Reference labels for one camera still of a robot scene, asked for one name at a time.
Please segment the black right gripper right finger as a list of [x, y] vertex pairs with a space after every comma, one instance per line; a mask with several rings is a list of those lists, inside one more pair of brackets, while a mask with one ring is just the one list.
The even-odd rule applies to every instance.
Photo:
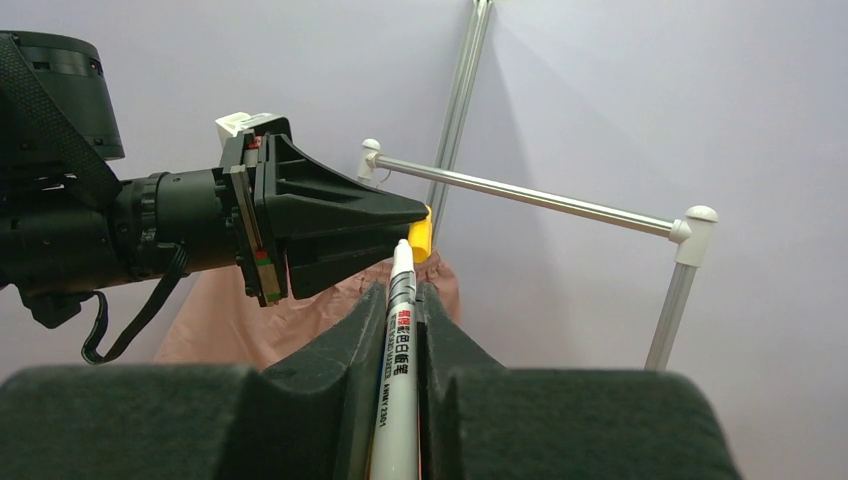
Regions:
[[519, 369], [490, 356], [418, 287], [427, 479], [738, 479], [723, 429], [686, 377]]

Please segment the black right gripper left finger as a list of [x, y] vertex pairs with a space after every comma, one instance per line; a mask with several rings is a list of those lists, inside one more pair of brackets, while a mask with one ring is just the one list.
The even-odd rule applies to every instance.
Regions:
[[386, 290], [275, 365], [48, 366], [1, 388], [5, 479], [363, 479]]

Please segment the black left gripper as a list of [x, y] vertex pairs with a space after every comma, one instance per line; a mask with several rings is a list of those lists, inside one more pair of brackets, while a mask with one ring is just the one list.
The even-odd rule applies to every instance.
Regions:
[[[222, 147], [215, 174], [245, 292], [262, 307], [288, 297], [289, 282], [305, 299], [389, 259], [409, 224], [428, 214], [418, 200], [316, 161], [282, 134], [289, 131], [279, 117], [239, 132]], [[295, 239], [286, 257], [277, 238]]]

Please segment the yellow marker cap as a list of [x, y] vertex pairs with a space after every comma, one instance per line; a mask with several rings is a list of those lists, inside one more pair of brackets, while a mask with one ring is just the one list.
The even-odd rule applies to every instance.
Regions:
[[415, 264], [427, 261], [433, 251], [432, 208], [426, 205], [426, 209], [426, 217], [411, 223], [408, 229], [407, 242]]

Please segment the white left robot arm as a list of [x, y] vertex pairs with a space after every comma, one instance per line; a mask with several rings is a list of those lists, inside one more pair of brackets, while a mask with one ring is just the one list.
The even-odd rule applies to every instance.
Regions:
[[81, 348], [119, 358], [180, 280], [234, 265], [261, 306], [313, 296], [391, 256], [420, 201], [314, 160], [289, 121], [217, 123], [217, 166], [121, 180], [124, 148], [103, 63], [63, 35], [1, 35], [1, 283], [54, 329], [96, 299]]

